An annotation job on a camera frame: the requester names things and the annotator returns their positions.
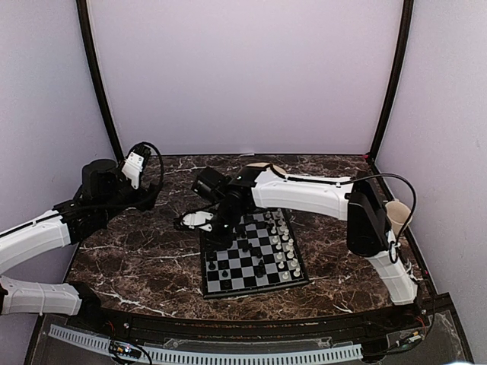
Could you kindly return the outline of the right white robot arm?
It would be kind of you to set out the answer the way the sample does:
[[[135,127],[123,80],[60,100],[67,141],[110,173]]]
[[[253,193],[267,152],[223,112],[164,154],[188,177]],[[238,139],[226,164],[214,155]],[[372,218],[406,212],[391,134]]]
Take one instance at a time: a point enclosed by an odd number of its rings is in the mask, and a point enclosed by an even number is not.
[[[217,209],[186,213],[182,224],[205,231],[214,245],[223,246],[241,216],[258,208],[291,209],[345,221],[348,250],[372,264],[396,305],[388,322],[403,330],[418,316],[414,302],[419,283],[399,253],[399,237],[412,212],[407,211],[401,224],[394,224],[373,179],[292,175],[273,163],[247,164],[234,177],[206,167],[192,189]]]

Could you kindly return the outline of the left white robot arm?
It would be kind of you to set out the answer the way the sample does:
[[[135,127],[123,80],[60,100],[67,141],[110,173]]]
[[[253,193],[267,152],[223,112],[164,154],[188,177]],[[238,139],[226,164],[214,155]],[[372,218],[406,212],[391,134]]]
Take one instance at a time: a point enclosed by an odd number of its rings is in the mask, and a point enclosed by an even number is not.
[[[74,197],[39,217],[1,234],[1,272],[54,249],[75,245],[127,208],[147,211],[161,183],[142,187],[147,157],[131,153],[124,162],[95,160],[81,170],[81,185]],[[46,284],[1,276],[1,314],[45,313],[77,316],[92,332],[107,326],[100,298],[81,282]]]

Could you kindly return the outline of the green circuit board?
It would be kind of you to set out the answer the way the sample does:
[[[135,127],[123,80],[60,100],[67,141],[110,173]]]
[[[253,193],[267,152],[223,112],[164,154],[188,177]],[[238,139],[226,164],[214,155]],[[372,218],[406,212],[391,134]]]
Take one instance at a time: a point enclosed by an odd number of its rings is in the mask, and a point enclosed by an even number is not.
[[[120,359],[139,359],[142,356],[142,352],[137,347],[120,341],[111,341],[108,351],[115,358]]]

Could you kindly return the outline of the black and grey chessboard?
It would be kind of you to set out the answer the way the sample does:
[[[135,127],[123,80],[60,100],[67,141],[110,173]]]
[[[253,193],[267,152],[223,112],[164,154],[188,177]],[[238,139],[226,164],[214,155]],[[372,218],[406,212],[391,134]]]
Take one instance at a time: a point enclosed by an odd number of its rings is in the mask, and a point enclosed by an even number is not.
[[[284,290],[310,282],[289,211],[274,208],[243,216],[228,248],[200,233],[202,295],[220,299]]]

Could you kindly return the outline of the ceramic bird plate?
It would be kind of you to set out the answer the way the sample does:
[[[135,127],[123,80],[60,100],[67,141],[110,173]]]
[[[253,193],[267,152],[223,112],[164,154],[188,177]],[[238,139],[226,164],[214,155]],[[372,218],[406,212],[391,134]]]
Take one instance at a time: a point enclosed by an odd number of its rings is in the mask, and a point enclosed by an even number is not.
[[[256,169],[264,169],[264,170],[270,169],[276,175],[280,175],[280,176],[286,176],[287,175],[287,172],[283,168],[276,166],[275,164],[269,163],[269,162],[249,163],[246,165],[246,167],[256,168]]]

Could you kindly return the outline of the cream ceramic cup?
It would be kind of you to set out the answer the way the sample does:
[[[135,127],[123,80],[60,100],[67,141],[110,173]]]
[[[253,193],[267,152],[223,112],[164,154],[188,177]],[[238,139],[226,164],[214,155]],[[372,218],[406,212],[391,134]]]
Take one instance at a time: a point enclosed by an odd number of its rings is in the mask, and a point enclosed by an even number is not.
[[[411,209],[398,199],[386,203],[385,208],[393,233],[398,238],[403,226],[407,227],[412,220]]]

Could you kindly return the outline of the black front rail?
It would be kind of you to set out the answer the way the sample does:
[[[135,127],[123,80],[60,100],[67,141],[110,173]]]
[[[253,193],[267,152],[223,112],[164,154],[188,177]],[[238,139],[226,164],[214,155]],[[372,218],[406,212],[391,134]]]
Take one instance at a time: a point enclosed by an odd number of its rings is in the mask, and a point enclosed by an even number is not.
[[[265,340],[332,336],[370,338],[383,336],[399,325],[396,307],[334,316],[289,320],[214,321],[175,319],[162,316],[102,309],[90,326],[124,339],[160,341],[163,338],[190,340]]]

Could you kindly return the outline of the left black frame post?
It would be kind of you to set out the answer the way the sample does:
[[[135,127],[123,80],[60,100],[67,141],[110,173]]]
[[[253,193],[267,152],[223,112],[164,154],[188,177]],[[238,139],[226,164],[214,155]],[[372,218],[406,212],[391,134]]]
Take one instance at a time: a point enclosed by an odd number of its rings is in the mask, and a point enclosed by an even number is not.
[[[94,37],[91,29],[90,15],[88,14],[88,2],[85,0],[76,0],[78,14],[78,23],[81,31],[81,38],[84,45],[84,53],[88,63],[88,69],[91,76],[91,83],[95,92],[98,107],[103,121],[110,147],[114,157],[121,161],[123,159],[123,149],[116,132],[116,126],[108,104],[106,91],[103,85],[100,66],[97,59],[97,52],[94,44]]]

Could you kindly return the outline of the black frame post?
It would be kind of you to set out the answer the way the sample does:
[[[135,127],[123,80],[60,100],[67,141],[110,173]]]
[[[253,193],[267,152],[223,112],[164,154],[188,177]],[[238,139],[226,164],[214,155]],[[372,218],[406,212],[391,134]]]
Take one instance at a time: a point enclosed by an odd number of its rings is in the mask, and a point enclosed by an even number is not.
[[[390,70],[389,81],[384,96],[383,106],[381,108],[379,119],[377,122],[376,131],[374,133],[371,147],[368,152],[368,157],[372,161],[375,161],[378,157],[380,147],[382,145],[387,130],[387,124],[390,120],[390,115],[392,113],[393,103],[396,97],[399,80],[403,70],[404,58],[406,56],[406,48],[409,40],[409,31],[412,23],[414,4],[414,0],[403,1],[398,37],[396,41],[393,63]]]
[[[103,85],[100,66],[97,59],[97,52],[94,44],[94,37],[91,29],[90,15],[88,14],[88,2],[85,0],[76,0],[78,14],[78,23],[81,31],[81,38],[84,45],[84,53],[88,63],[88,69],[91,76],[91,83],[95,92],[98,107],[103,121],[110,147],[114,157],[121,161],[123,159],[123,149],[116,132],[116,126],[108,104],[106,91]]]

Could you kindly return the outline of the right black frame post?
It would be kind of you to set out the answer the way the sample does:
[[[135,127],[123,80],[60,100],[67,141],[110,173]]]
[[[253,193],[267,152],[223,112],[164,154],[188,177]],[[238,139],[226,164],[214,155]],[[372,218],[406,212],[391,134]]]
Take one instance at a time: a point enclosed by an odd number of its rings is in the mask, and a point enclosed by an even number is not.
[[[381,108],[379,119],[377,122],[376,131],[374,133],[371,147],[368,152],[368,157],[372,161],[375,161],[378,157],[380,147],[382,145],[387,130],[387,124],[390,120],[390,115],[392,113],[393,103],[396,97],[399,80],[403,70],[404,58],[406,56],[406,48],[409,40],[409,31],[412,23],[414,4],[414,0],[403,1],[398,37],[396,41],[393,63],[390,70],[389,81],[384,96],[383,106]]]

